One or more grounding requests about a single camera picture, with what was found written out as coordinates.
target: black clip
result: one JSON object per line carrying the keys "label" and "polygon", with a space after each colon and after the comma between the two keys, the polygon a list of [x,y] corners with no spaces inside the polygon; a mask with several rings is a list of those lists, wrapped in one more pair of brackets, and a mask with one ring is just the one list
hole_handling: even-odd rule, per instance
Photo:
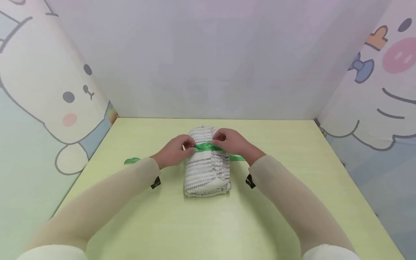
{"label": "black clip", "polygon": [[247,183],[250,188],[254,188],[256,185],[253,183],[253,178],[251,178],[251,174],[249,174],[247,176],[247,178],[245,179],[245,183]]}
{"label": "black clip", "polygon": [[161,182],[160,182],[160,178],[159,178],[159,176],[157,176],[157,178],[156,178],[155,182],[154,182],[152,185],[150,185],[150,187],[151,187],[152,189],[154,189],[154,188],[156,188],[157,186],[159,186],[160,184],[161,184]]}

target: light green table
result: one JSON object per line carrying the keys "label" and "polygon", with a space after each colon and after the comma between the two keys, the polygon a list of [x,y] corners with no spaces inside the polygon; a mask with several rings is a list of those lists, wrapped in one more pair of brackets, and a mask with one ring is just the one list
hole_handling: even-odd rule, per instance
{"label": "light green table", "polygon": [[[94,183],[147,157],[199,125],[238,130],[278,158],[325,203],[363,260],[402,255],[313,121],[117,119],[61,207]],[[245,184],[246,162],[232,162],[229,194],[187,198],[184,165],[162,171],[150,188],[99,231],[88,257],[124,259],[300,259],[299,242],[275,207]]]}

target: fabric roll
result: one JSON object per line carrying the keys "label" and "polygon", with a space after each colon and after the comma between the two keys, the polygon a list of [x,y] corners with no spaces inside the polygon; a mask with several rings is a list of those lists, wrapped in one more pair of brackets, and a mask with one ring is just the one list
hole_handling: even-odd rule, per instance
{"label": "fabric roll", "polygon": [[[217,130],[199,126],[189,131],[196,144],[211,142]],[[223,151],[202,151],[190,157],[185,172],[184,191],[188,197],[210,197],[231,189],[230,158]]]}

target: beige sleeve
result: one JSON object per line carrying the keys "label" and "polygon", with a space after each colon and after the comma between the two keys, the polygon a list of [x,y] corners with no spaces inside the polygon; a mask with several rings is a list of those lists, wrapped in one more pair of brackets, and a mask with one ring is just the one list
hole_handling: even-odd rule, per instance
{"label": "beige sleeve", "polygon": [[159,166],[145,158],[90,187],[58,211],[33,238],[27,250],[43,245],[87,249],[90,238],[135,195],[150,188]]}
{"label": "beige sleeve", "polygon": [[336,245],[354,251],[347,235],[319,198],[270,155],[250,168],[253,183],[267,196],[297,234],[302,255],[316,246]]}

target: cartoon rabbit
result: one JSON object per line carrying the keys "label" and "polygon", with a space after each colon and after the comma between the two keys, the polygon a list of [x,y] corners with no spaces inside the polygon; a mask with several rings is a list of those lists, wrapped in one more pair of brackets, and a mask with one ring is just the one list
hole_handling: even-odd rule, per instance
{"label": "cartoon rabbit", "polygon": [[0,24],[9,26],[0,34],[0,88],[65,144],[55,165],[71,175],[87,164],[82,140],[103,122],[109,101],[45,3],[0,0]]}
{"label": "cartoon rabbit", "polygon": [[357,84],[348,72],[319,116],[328,135],[352,135],[378,151],[416,137],[416,3],[409,5],[392,3],[381,20],[388,24],[379,24],[361,51],[374,60],[372,75]]}

